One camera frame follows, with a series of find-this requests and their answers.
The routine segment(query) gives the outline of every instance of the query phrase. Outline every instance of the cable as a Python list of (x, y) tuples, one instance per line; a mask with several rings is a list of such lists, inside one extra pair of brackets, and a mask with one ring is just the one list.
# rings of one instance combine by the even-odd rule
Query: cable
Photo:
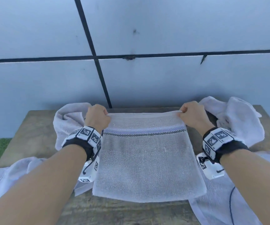
[(235, 225), (235, 224), (234, 224), (234, 219), (233, 219), (233, 214), (232, 214), (232, 209), (231, 209), (231, 197), (232, 197), (232, 193), (233, 193), (233, 191), (234, 191), (235, 188), (236, 187), (234, 186), (234, 188), (232, 189), (232, 191), (230, 193), (230, 199), (229, 199), (230, 215), (231, 215), (231, 220), (232, 220), (232, 224), (233, 225)]

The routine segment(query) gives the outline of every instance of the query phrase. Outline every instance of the forearm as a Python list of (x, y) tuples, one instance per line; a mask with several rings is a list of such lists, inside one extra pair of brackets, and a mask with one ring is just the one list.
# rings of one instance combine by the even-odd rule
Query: forearm
[(0, 198), (0, 224), (55, 224), (86, 158), (83, 148), (68, 145), (23, 176)]
[(248, 150), (223, 155), (220, 163), (263, 225), (270, 225), (270, 162)]

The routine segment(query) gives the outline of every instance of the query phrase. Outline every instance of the wall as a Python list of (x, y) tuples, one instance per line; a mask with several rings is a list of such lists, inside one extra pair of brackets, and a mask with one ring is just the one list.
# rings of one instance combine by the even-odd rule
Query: wall
[(0, 137), (29, 110), (208, 95), (270, 115), (270, 0), (0, 0)]

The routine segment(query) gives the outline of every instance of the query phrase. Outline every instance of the hand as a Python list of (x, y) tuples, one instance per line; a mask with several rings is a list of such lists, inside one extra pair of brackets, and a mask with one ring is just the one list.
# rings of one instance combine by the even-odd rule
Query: hand
[(106, 116), (108, 114), (105, 107), (95, 104), (88, 108), (85, 118), (85, 125), (95, 128), (100, 134), (102, 130), (107, 128), (111, 118)]
[(178, 113), (182, 121), (195, 128), (201, 136), (211, 128), (215, 127), (209, 120), (203, 105), (198, 104), (196, 101), (187, 102), (180, 108), (183, 113)]

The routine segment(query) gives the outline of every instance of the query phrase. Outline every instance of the wooden table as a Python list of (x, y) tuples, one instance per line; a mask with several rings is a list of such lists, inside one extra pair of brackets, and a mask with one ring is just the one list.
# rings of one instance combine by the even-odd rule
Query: wooden table
[[(265, 130), (265, 140), (251, 147), (252, 151), (270, 150), (270, 117), (262, 108), (255, 105), (262, 114), (260, 121)], [(128, 108), (108, 109), (109, 113), (162, 113), (178, 110), (169, 108)], [(55, 150), (56, 133), (53, 127), (55, 110), (29, 111), (17, 133), (0, 159), (0, 167), (36, 156), (49, 158)], [(215, 124), (216, 118), (208, 114)], [(202, 151), (202, 138), (198, 132), (187, 127), (195, 154)], [(91, 191), (77, 197), (71, 196), (65, 205), (57, 224), (110, 224), (110, 225), (195, 225), (200, 224), (192, 212), (188, 201), (163, 203), (132, 203), (92, 196)]]

